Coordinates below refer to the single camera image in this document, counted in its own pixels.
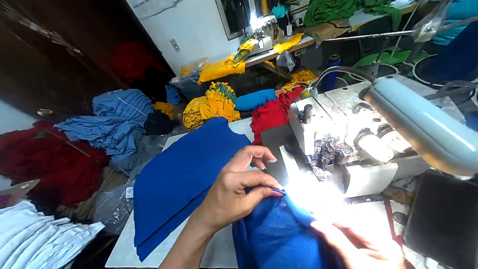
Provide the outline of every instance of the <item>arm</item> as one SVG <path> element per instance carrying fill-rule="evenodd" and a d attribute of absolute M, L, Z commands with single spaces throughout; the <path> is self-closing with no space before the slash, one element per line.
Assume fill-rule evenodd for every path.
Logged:
<path fill-rule="evenodd" d="M 199 268 L 207 244 L 215 232 L 243 218 L 264 198 L 282 196 L 272 188 L 283 187 L 261 171 L 246 171 L 253 162 L 265 169 L 262 159 L 277 159 L 263 146 L 247 146 L 240 150 L 219 173 L 202 204 L 194 210 L 159 269 Z M 246 187 L 254 187 L 249 193 Z"/>

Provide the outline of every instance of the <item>white wall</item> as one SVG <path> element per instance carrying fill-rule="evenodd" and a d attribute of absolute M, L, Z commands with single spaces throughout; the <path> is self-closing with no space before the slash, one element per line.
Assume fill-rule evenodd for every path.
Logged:
<path fill-rule="evenodd" d="M 228 41 L 215 0 L 182 0 L 176 7 L 140 21 L 177 75 L 184 64 L 225 56 L 240 45 L 240 38 Z M 180 52 L 169 42 L 173 38 Z"/>
<path fill-rule="evenodd" d="M 0 134 L 15 130 L 25 130 L 36 119 L 0 100 Z M 0 176 L 0 191 L 10 188 L 11 179 Z"/>

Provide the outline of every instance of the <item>electrical outlet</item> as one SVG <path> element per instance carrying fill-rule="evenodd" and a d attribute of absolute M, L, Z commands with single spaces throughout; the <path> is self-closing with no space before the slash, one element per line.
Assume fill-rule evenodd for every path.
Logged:
<path fill-rule="evenodd" d="M 171 45 L 173 45 L 173 48 L 176 52 L 181 51 L 181 48 L 179 47 L 178 43 L 176 42 L 176 40 L 174 38 L 170 39 L 169 42 L 171 42 Z"/>

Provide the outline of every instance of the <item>white table surface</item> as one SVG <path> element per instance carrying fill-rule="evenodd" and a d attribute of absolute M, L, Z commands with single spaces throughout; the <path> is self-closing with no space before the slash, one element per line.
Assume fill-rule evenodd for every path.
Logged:
<path fill-rule="evenodd" d="M 241 135 L 246 135 L 252 142 L 254 133 L 250 128 L 252 118 L 229 123 L 229 128 Z M 172 143 L 187 134 L 171 136 L 166 141 L 163 150 L 167 149 Z M 184 228 L 187 219 L 179 225 L 169 236 L 153 250 L 153 252 L 140 262 L 136 255 L 136 248 L 133 244 L 134 239 L 134 211 L 131 213 L 111 255 L 106 262 L 106 268 L 158 268 L 164 260 L 169 250 L 173 247 L 176 239 Z M 231 225 L 217 232 L 209 245 L 201 262 L 201 267 L 207 268 L 237 268 L 236 253 L 232 241 Z"/>

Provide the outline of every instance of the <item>fingernail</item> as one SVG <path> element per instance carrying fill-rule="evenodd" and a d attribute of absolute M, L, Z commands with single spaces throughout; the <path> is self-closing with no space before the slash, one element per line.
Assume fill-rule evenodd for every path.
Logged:
<path fill-rule="evenodd" d="M 274 197 L 282 197 L 284 196 L 282 193 L 278 192 L 278 191 L 272 191 L 272 195 L 271 196 L 274 196 Z"/>

